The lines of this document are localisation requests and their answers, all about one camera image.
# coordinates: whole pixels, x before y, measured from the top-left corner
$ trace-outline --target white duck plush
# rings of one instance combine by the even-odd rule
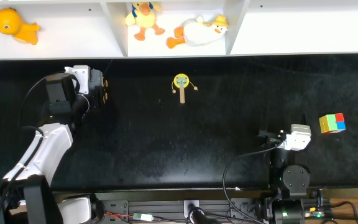
[[[218,15],[215,21],[205,23],[199,16],[197,20],[190,19],[181,27],[175,29],[175,37],[167,39],[167,45],[170,49],[178,44],[187,44],[192,47],[210,44],[215,40],[222,38],[227,32],[229,24],[223,15]]]

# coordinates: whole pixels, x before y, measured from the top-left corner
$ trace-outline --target orange beak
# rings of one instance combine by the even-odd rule
[[[140,11],[143,15],[147,16],[150,14],[150,6],[146,2],[140,5]]]

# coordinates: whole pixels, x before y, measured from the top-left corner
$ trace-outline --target metal bracket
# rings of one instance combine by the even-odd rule
[[[232,198],[231,202],[240,209],[240,211],[244,212],[245,214],[250,215],[251,217],[255,217],[255,210],[252,212],[248,212],[248,210],[255,204],[255,199],[252,198]],[[233,218],[244,218],[239,212],[237,212],[233,207],[230,207],[230,217]],[[233,223],[242,223],[243,221],[238,220],[231,220]]]
[[[183,201],[183,215],[185,218],[189,216],[189,205],[193,204],[196,207],[200,206],[199,200],[184,200]]]
[[[129,202],[127,200],[101,200],[104,206],[104,211],[113,212],[116,214],[128,215]],[[121,217],[122,220],[114,216],[106,215],[100,224],[127,224],[128,217]]]

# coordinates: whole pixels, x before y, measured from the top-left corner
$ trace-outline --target black tabletop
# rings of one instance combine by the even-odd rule
[[[358,54],[130,60],[0,62],[0,178],[21,158],[31,133],[16,129],[20,103],[39,78],[64,66],[105,71],[108,104],[85,120],[53,178],[55,190],[216,188],[235,156],[258,151],[255,134],[267,111],[269,130],[290,130],[305,114],[312,142],[296,152],[312,187],[358,187]],[[185,73],[198,87],[186,103],[171,82]],[[25,107],[37,124],[45,87]],[[346,130],[323,135],[318,118],[343,113]],[[269,155],[233,164],[230,187],[266,189]]]

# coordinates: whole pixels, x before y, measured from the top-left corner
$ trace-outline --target toy cube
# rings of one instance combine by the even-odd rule
[[[339,133],[346,129],[343,114],[328,114],[319,119],[321,133]]]

